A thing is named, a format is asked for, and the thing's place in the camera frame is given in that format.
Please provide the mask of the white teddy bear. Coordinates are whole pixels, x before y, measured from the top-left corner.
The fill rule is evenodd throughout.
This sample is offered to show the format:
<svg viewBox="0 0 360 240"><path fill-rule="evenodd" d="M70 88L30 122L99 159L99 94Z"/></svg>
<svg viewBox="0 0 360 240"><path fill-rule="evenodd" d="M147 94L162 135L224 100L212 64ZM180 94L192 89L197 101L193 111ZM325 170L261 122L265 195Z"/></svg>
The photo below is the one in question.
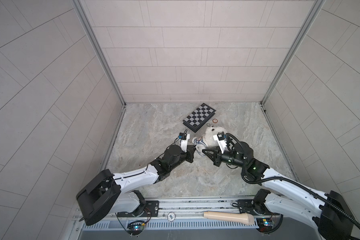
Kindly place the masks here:
<svg viewBox="0 0 360 240"><path fill-rule="evenodd" d="M208 148L218 147L217 141L214 140L213 136L219 132L227 132L227 130L223 127L207 127L204 137L205 142L208 144Z"/></svg>

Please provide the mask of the blue white striped sweater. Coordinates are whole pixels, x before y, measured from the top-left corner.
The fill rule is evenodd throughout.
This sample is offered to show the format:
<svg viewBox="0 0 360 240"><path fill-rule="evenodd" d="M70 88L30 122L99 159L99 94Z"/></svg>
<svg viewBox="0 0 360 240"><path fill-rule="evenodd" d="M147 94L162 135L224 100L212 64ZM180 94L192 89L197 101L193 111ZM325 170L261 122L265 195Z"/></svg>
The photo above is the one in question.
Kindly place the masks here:
<svg viewBox="0 0 360 240"><path fill-rule="evenodd" d="M195 137L193 138L192 142L196 146L196 151L198 154L202 157L205 157L206 155L203 153L203 150L207 149L209 146L205 142L204 137Z"/></svg>

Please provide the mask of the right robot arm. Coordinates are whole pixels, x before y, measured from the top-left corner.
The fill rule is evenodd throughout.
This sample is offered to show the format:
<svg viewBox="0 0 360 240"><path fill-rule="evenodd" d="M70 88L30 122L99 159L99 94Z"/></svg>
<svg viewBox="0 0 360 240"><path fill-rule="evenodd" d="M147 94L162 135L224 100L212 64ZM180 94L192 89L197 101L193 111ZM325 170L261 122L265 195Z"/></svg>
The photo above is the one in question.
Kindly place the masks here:
<svg viewBox="0 0 360 240"><path fill-rule="evenodd" d="M242 179L258 184L262 189L252 200L252 210L258 215L275 213L293 218L318 229L326 240L351 240L355 219L344 198L337 192L324 193L304 186L278 173L254 158L247 143L236 143L233 149L213 147L202 152L215 166L222 163L240 167Z"/></svg>

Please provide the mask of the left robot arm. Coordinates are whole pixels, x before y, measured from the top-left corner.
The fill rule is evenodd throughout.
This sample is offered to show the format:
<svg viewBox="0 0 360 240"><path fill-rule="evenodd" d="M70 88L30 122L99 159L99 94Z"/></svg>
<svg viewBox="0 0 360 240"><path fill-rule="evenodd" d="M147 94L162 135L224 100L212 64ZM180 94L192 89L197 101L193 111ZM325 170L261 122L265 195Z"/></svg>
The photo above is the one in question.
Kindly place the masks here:
<svg viewBox="0 0 360 240"><path fill-rule="evenodd" d="M165 150L162 158L156 158L144 168L118 174L111 173L109 169L99 172L76 195L82 221L91 226L109 213L140 215L146 200L137 188L165 180L183 162L192 163L195 150L194 145L188 145L185 151L178 145L172 145Z"/></svg>

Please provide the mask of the black folded chess board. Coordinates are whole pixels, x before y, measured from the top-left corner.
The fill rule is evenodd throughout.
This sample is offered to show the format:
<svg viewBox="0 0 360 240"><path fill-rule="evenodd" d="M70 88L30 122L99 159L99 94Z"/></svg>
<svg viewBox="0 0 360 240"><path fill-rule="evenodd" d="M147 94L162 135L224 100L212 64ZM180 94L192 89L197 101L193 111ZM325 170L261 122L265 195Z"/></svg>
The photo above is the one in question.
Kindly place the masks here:
<svg viewBox="0 0 360 240"><path fill-rule="evenodd" d="M216 110L209 105L202 103L185 119L183 124L191 131L196 133L204 124L206 124L214 115Z"/></svg>

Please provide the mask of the white round knob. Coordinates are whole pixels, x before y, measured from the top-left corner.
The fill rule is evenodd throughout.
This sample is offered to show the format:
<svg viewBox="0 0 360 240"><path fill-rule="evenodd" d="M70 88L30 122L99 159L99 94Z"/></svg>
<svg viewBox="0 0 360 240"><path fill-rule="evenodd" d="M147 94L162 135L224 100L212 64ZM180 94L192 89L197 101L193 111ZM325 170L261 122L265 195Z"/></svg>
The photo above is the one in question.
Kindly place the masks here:
<svg viewBox="0 0 360 240"><path fill-rule="evenodd" d="M175 213L174 212L168 213L167 219L168 219L169 222L173 222L176 219Z"/></svg>

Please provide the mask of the left green circuit board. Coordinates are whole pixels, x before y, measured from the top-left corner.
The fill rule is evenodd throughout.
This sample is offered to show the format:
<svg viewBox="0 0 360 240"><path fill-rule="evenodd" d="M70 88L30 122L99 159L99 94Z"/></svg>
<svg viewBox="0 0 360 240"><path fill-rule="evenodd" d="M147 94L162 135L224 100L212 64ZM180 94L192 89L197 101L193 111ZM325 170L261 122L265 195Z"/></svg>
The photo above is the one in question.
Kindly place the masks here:
<svg viewBox="0 0 360 240"><path fill-rule="evenodd" d="M145 221L134 221L127 225L127 233L132 236L137 236L143 232L147 223Z"/></svg>

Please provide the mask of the green circuit board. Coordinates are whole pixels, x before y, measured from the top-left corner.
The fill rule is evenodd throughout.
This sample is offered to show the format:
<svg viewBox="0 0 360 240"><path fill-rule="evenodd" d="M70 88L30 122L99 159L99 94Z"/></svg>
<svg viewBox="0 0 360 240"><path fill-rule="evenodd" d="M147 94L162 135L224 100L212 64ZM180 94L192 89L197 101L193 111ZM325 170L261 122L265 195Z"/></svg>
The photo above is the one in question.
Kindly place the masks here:
<svg viewBox="0 0 360 240"><path fill-rule="evenodd" d="M271 219L267 219L267 218L260 218L260 219L256 219L258 228L257 230L260 233L268 233L273 229L274 223Z"/></svg>
<svg viewBox="0 0 360 240"><path fill-rule="evenodd" d="M143 232L147 223L145 221L134 221L127 225L127 233L132 236L137 236Z"/></svg>

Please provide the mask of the right green circuit board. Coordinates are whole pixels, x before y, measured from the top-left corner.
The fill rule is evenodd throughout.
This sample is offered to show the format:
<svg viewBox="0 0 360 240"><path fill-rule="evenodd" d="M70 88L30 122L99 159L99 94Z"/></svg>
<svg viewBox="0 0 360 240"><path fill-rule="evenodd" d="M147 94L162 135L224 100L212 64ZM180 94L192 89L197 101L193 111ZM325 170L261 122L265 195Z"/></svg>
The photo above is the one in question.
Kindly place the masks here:
<svg viewBox="0 0 360 240"><path fill-rule="evenodd" d="M274 223L271 219L267 219L267 218L260 218L260 219L256 219L258 228L257 230L260 233L268 233L273 229Z"/></svg>

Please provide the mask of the aluminium mounting rail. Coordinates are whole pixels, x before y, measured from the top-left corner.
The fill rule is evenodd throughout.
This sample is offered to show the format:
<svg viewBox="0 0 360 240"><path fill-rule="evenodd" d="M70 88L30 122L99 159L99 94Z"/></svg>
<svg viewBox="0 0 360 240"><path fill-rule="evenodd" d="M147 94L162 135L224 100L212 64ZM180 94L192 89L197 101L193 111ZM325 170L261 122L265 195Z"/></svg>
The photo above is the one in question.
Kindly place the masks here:
<svg viewBox="0 0 360 240"><path fill-rule="evenodd" d="M270 193L265 199L265 205L272 213L278 213L289 218L293 218L300 222L310 222L313 217L319 217L321 210L318 208L320 204L305 207L301 203L297 203L284 196L278 196ZM158 216L167 216L168 213L174 212L176 217L180 216L201 216L204 212L223 212L223 213L240 213L236 208L237 199L234 198L196 198L196 199L182 199L182 198L170 198L159 200L144 200L142 198L133 197L128 198L127 195L119 197L112 207L106 207L99 210L100 217L94 220L95 223L99 222L110 214L117 214L118 212L134 211L139 204L145 205L146 201L159 201ZM269 216L254 216L254 218L265 218Z"/></svg>

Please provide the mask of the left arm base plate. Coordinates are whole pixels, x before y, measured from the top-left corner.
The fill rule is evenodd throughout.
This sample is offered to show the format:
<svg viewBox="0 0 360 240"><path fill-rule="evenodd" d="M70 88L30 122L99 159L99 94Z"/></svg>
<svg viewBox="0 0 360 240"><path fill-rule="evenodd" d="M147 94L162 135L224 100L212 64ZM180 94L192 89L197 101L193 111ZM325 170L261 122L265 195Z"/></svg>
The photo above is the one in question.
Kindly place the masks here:
<svg viewBox="0 0 360 240"><path fill-rule="evenodd" d="M145 205L139 204L139 206L132 211L118 212L117 216L121 218L143 218L143 217L157 217L159 211L159 201L146 201Z"/></svg>

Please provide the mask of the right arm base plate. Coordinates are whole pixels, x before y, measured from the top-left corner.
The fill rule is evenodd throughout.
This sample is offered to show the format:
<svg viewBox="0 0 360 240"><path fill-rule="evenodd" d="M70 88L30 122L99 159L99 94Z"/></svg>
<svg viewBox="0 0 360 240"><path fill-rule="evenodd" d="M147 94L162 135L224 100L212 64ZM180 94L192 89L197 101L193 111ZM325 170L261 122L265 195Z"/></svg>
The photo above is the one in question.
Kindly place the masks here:
<svg viewBox="0 0 360 240"><path fill-rule="evenodd" d="M266 200L238 200L236 202L236 208L239 209L240 213L248 213L253 216L279 216L278 213L272 213L265 205Z"/></svg>

